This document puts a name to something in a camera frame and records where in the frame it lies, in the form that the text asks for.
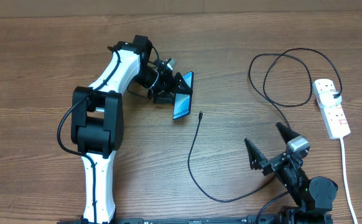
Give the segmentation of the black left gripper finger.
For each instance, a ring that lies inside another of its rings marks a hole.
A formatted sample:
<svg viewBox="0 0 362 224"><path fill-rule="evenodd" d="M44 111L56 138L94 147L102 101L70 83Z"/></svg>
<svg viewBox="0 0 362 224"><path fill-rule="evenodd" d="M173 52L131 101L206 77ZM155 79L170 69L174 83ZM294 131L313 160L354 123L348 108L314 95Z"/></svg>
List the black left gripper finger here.
<svg viewBox="0 0 362 224"><path fill-rule="evenodd" d="M189 86L187 82L183 79L183 76L177 72L174 76L175 83L172 87L172 92L176 94L189 94Z"/></svg>
<svg viewBox="0 0 362 224"><path fill-rule="evenodd" d="M156 95L154 103L158 104L174 104L175 97L173 95Z"/></svg>

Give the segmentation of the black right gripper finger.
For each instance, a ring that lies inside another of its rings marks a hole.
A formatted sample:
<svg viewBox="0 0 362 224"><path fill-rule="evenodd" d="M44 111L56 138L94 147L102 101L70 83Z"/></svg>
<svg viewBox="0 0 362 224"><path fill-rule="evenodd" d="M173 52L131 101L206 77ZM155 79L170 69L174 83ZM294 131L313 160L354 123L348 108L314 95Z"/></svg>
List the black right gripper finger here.
<svg viewBox="0 0 362 224"><path fill-rule="evenodd" d="M297 138L300 136L299 133L291 130L287 126L283 125L282 123L278 122L276 123L276 128L278 129L279 133L281 134L282 139L287 144L289 141L293 140L294 138Z"/></svg>
<svg viewBox="0 0 362 224"><path fill-rule="evenodd" d="M262 169L267 162L267 158L248 138L244 139L249 154L250 168L254 170Z"/></svg>

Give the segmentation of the blue Galaxy smartphone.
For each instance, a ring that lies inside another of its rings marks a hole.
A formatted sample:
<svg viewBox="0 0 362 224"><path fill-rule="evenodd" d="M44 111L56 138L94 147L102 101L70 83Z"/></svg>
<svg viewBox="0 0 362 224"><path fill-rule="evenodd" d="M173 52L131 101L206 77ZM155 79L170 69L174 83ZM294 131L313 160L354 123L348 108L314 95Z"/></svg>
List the blue Galaxy smartphone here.
<svg viewBox="0 0 362 224"><path fill-rule="evenodd" d="M173 119L180 119L190 114L192 107L192 92L193 92L193 76L192 71L183 75L183 79L189 86L189 94L175 94Z"/></svg>

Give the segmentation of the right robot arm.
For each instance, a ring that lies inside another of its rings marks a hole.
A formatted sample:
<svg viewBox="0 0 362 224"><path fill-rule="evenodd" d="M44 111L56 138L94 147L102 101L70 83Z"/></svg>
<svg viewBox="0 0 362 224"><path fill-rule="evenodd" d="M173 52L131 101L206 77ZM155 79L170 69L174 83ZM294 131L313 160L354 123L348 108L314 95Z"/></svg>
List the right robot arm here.
<svg viewBox="0 0 362 224"><path fill-rule="evenodd" d="M338 190L337 184L324 176L308 178L302 169L303 158L310 150L309 141L282 123L276 127L284 142L285 151L268 159L253 144L245 139L249 154L250 168L261 170L263 175L273 174L286 188L286 191L265 204L257 215L248 215L248 223L332 223L333 201ZM273 215L263 212L281 197L289 194L296 206L283 206Z"/></svg>

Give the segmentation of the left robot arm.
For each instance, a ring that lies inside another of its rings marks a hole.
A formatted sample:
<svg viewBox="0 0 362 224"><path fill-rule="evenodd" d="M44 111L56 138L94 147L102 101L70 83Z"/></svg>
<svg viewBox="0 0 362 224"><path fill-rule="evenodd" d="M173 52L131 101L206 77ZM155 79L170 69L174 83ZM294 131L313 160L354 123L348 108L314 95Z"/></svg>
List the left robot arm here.
<svg viewBox="0 0 362 224"><path fill-rule="evenodd" d="M150 66L152 42L136 35L132 42L110 46L112 59L88 87L73 92L71 140L81 154L86 182L86 205L79 223L114 223L114 159L124 136L123 95L131 82L147 89L155 103L171 103L173 118L190 114L193 72L174 72L175 61L157 58Z"/></svg>

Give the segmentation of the white charger plug adapter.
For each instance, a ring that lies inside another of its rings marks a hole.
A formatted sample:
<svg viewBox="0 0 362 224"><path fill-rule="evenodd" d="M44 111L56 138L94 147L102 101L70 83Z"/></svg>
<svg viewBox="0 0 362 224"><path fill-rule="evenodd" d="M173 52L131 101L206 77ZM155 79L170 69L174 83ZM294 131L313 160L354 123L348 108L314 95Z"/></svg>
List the white charger plug adapter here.
<svg viewBox="0 0 362 224"><path fill-rule="evenodd" d="M318 96L318 105L321 108L328 108L339 105L342 102L342 96L335 91L324 91Z"/></svg>

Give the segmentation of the white power strip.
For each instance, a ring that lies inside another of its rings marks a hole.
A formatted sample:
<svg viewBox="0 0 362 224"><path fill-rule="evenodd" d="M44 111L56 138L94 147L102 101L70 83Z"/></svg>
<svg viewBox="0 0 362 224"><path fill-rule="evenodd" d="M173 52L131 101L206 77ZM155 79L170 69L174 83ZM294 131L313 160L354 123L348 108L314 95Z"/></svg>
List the white power strip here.
<svg viewBox="0 0 362 224"><path fill-rule="evenodd" d="M335 88L335 84L329 79L315 80L312 84L312 87L315 93L316 101L321 92L335 91L336 93L339 93ZM341 139L351 133L341 104L328 108L319 108L330 139Z"/></svg>

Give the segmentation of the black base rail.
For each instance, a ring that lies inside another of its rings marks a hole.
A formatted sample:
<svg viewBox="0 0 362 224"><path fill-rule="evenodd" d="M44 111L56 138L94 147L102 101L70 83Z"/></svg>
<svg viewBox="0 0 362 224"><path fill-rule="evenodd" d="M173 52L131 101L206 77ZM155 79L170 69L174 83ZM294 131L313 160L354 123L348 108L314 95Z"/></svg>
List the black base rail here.
<svg viewBox="0 0 362 224"><path fill-rule="evenodd" d="M142 218L123 218L110 221L110 224L332 224L331 215L303 215L295 214L289 219L285 215L261 215L258 220L256 215L245 218L195 218L195 219L156 219L144 220Z"/></svg>

